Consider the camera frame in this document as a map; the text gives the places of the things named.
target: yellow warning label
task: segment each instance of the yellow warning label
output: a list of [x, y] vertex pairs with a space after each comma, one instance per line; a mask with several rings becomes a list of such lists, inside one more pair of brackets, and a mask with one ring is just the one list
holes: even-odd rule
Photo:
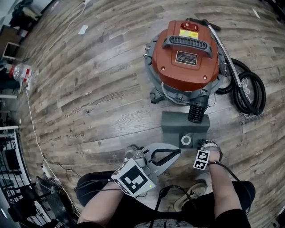
[[181, 29], [180, 33], [179, 33], [179, 36], [180, 37], [188, 37], [188, 38], [192, 38], [192, 39], [196, 39], [197, 40], [198, 37], [199, 37], [199, 33]]

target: paper on floor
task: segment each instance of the paper on floor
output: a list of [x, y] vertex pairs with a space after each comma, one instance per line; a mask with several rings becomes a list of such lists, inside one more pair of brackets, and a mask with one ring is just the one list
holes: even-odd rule
[[83, 25], [78, 34], [79, 35], [84, 34], [86, 32], [87, 28], [88, 28], [87, 25]]
[[255, 13], [255, 16], [257, 16], [260, 19], [260, 16], [258, 15], [257, 11], [254, 8], [252, 10]]

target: wooden floor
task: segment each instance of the wooden floor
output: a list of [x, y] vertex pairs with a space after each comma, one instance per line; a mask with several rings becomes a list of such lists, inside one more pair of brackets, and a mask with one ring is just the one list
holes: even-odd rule
[[[83, 9], [79, 4], [63, 0], [46, 10], [18, 56], [28, 57], [28, 63], [40, 70], [30, 103], [39, 144], [49, 161], [80, 175], [114, 170], [123, 162], [126, 146], [161, 142], [162, 111], [188, 112], [188, 107], [168, 101], [151, 104], [145, 44], [171, 20], [208, 19], [222, 28], [219, 36], [231, 57], [247, 64], [266, 87], [264, 112], [248, 119], [238, 112], [231, 95], [217, 95], [216, 104], [207, 110], [208, 138], [221, 146], [224, 163], [256, 187], [249, 214], [252, 227], [272, 227], [285, 205], [285, 26], [271, 8], [258, 0], [91, 0], [47, 52]], [[86, 33], [78, 35], [84, 24]], [[25, 93], [18, 102], [24, 158], [34, 180], [42, 176], [43, 159]], [[204, 178], [210, 191], [209, 174], [192, 169], [194, 157], [194, 151], [184, 151], [160, 177], [161, 186], [175, 183], [187, 188], [194, 179]], [[50, 166], [82, 209], [73, 192], [79, 177], [57, 164]], [[161, 186], [139, 200], [153, 207]], [[173, 210], [180, 195], [171, 192], [161, 210]]]

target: orange vacuum lid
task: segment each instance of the orange vacuum lid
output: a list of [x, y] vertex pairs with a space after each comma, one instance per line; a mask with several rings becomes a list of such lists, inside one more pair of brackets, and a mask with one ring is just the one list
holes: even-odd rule
[[[212, 51], [212, 56], [205, 51], [205, 46]], [[217, 53], [217, 44], [206, 26], [173, 20], [159, 35], [152, 63], [165, 84], [182, 91], [194, 91], [217, 79]]]

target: plastic bottle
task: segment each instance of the plastic bottle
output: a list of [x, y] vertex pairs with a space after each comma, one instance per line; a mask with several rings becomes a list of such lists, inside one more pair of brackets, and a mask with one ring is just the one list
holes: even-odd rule
[[24, 63], [19, 63], [13, 66], [11, 69], [13, 77], [18, 82], [35, 83], [37, 76], [39, 75], [39, 70], [36, 67], [26, 65]]

